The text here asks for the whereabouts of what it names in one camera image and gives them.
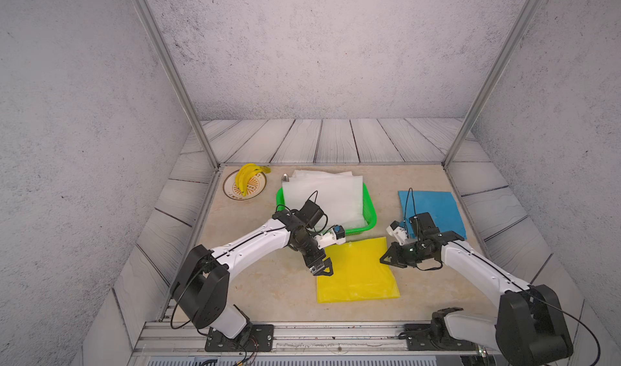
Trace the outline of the yellow raincoat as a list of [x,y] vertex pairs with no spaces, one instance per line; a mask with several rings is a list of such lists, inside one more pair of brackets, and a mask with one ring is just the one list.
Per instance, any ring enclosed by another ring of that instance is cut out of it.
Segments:
[[379,259],[387,252],[385,238],[329,246],[334,274],[317,278],[320,304],[373,301],[400,297],[396,278]]

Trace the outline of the white raincoat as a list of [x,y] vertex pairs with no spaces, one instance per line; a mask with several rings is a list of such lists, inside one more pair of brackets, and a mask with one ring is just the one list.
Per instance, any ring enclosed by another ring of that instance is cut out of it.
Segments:
[[363,177],[354,176],[351,171],[295,170],[289,181],[282,183],[282,192],[290,209],[300,209],[308,199],[316,202],[328,216],[328,226],[367,226],[363,215]]

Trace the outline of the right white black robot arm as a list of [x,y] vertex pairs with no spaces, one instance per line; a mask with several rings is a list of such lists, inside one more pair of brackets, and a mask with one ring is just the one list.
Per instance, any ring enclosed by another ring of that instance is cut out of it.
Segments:
[[419,268],[432,259],[449,267],[481,291],[496,307],[496,317],[467,314],[459,307],[440,309],[430,322],[407,324],[399,338],[411,351],[499,351],[511,365],[550,365],[574,353],[566,324],[571,315],[547,285],[533,285],[477,253],[466,238],[443,231],[428,212],[418,212],[413,190],[401,192],[403,221],[387,232],[395,238],[380,258],[382,264]]

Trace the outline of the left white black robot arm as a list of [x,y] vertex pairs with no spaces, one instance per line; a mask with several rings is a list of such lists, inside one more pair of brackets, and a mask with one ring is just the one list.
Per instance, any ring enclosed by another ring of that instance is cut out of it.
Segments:
[[278,205],[272,217],[256,230],[223,246],[192,248],[171,285],[171,298],[197,330],[215,330],[244,345],[253,324],[238,307],[228,303],[232,280],[268,254],[286,247],[299,252],[314,276],[333,275],[328,246],[345,242],[340,225],[315,230],[327,214],[312,199],[300,209]]

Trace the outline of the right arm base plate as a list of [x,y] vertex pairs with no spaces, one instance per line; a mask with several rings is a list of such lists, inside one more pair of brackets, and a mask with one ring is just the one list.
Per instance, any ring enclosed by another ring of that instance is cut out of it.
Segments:
[[475,343],[452,338],[446,333],[441,333],[431,323],[406,324],[397,338],[406,341],[409,351],[475,351],[477,349]]

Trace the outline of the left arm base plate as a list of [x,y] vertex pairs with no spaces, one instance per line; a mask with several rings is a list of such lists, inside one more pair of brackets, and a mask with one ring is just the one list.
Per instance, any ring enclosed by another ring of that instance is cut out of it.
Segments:
[[236,337],[228,338],[210,328],[206,335],[206,352],[270,352],[273,350],[274,325],[249,323]]

